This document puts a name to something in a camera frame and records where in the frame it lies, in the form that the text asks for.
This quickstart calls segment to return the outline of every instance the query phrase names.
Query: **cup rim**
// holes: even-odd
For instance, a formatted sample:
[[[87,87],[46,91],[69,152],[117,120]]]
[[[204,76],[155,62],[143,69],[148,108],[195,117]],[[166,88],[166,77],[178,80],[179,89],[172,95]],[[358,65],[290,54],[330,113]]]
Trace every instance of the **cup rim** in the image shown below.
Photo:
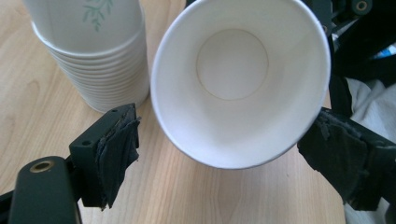
[[[127,67],[131,64],[134,64],[136,60],[144,57],[146,55],[146,44],[142,43],[139,48],[132,49],[126,51],[127,54],[123,54],[118,60],[114,59],[113,61],[109,61],[108,63],[99,63],[99,64],[81,64],[81,63],[71,63],[62,58],[59,54],[53,51],[49,51],[49,53],[53,56],[57,63],[61,63],[64,67],[70,68],[72,70],[79,71],[81,73],[92,72],[92,71],[106,71],[108,69],[116,68],[116,67]]]
[[[146,66],[147,66],[146,64],[141,64],[139,67],[136,67],[134,70],[127,70],[121,74],[118,74],[117,76],[108,76],[108,77],[100,77],[100,78],[80,77],[68,71],[64,71],[64,72],[67,76],[69,76],[69,78],[84,85],[89,85],[90,83],[92,83],[95,84],[95,86],[105,86],[105,85],[107,86],[108,83],[114,84],[116,82],[120,82],[120,84],[124,84],[124,81],[126,80],[135,81],[136,79],[142,76],[141,72]]]
[[[65,57],[75,58],[75,59],[82,59],[82,60],[100,60],[103,58],[107,58],[108,55],[117,54],[120,51],[125,50],[129,45],[132,45],[134,41],[139,37],[139,35],[143,32],[146,32],[145,26],[145,17],[142,16],[142,21],[140,23],[140,27],[137,32],[135,32],[132,37],[126,40],[119,46],[116,46],[113,49],[103,50],[95,53],[74,53],[65,49],[59,49],[52,45],[42,34],[39,33],[37,27],[35,26],[35,22],[31,21],[33,31],[35,35],[40,39],[40,41],[47,47],[53,50],[56,50],[58,53],[64,55]]]
[[[75,67],[70,67],[67,64],[64,64],[60,61],[57,61],[57,64],[63,69],[72,73],[78,77],[89,77],[89,78],[103,78],[103,77],[116,77],[128,70],[135,70],[137,67],[140,66],[141,63],[144,63],[147,59],[147,54],[144,53],[141,57],[133,60],[129,60],[122,64],[122,66],[113,66],[106,69],[78,69]]]
[[[131,42],[129,45],[125,46],[125,48],[117,53],[114,53],[113,55],[108,55],[108,57],[103,57],[100,59],[87,59],[87,58],[72,58],[68,57],[67,55],[62,54],[56,49],[53,49],[49,46],[46,45],[48,51],[56,55],[57,58],[62,60],[63,62],[67,62],[70,64],[77,64],[81,66],[97,66],[97,65],[103,65],[103,64],[109,64],[109,63],[114,63],[115,61],[119,60],[125,60],[128,57],[137,53],[140,53],[140,48],[143,48],[143,46],[146,46],[145,42],[145,33],[141,32],[137,38]]]

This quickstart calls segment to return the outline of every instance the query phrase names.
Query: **wood grain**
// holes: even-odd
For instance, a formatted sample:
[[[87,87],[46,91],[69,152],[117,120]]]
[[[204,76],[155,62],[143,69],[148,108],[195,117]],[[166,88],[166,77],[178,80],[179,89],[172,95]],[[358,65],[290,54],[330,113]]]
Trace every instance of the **wood grain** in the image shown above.
[[[143,0],[148,61],[184,7]],[[101,114],[90,109],[34,35],[21,1],[0,2],[0,194],[18,171],[68,145]],[[164,136],[148,98],[138,108],[140,159],[127,171],[113,208],[85,208],[84,223],[345,223],[342,201],[294,147],[246,170],[220,170],[178,151]]]

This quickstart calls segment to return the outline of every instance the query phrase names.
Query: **white paper cup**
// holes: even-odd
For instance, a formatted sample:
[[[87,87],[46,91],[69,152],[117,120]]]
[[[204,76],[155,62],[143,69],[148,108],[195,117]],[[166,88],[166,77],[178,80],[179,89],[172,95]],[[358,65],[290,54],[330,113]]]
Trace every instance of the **white paper cup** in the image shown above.
[[[115,78],[119,76],[123,76],[123,74],[128,73],[130,71],[134,71],[136,67],[141,66],[142,63],[147,62],[147,54],[146,52],[141,52],[139,57],[133,57],[129,59],[126,63],[118,64],[118,66],[112,66],[105,69],[78,69],[75,67],[68,66],[61,61],[58,61],[56,57],[54,57],[57,64],[68,73],[76,76],[76,77],[85,77],[95,79],[103,79],[103,78]]]
[[[58,64],[61,64],[65,69],[70,71],[75,71],[81,74],[109,74],[115,71],[120,71],[122,69],[129,69],[133,66],[142,62],[143,56],[146,55],[146,46],[144,42],[141,43],[141,47],[136,49],[130,49],[130,53],[123,55],[119,60],[114,60],[110,63],[97,64],[97,65],[87,65],[81,63],[70,63],[58,57],[57,54],[52,53],[52,57],[56,60]]]
[[[142,20],[140,27],[136,31],[136,33],[132,35],[130,39],[128,39],[125,43],[120,43],[120,45],[116,46],[114,49],[109,49],[107,51],[99,53],[76,53],[56,49],[54,46],[51,45],[51,43],[43,38],[43,36],[35,28],[34,23],[32,23],[32,27],[37,37],[46,45],[47,49],[51,52],[51,54],[55,54],[63,61],[74,64],[96,66],[122,60],[123,58],[125,58],[126,55],[134,53],[136,49],[141,48],[142,43],[145,43],[146,40],[145,20]]]
[[[99,53],[119,47],[143,20],[138,0],[24,0],[42,39],[55,49]]]
[[[141,73],[147,74],[148,71],[145,66]],[[102,113],[118,105],[135,103],[136,106],[140,106],[149,96],[149,76],[140,76],[138,81],[132,84],[127,92],[122,93],[122,97],[112,97],[111,95],[108,95],[109,97],[97,97],[97,95],[87,97],[87,94],[84,93],[81,96],[90,107]]]
[[[327,39],[293,0],[200,0],[158,49],[155,114],[193,159],[242,169],[296,144],[316,118],[330,76]]]

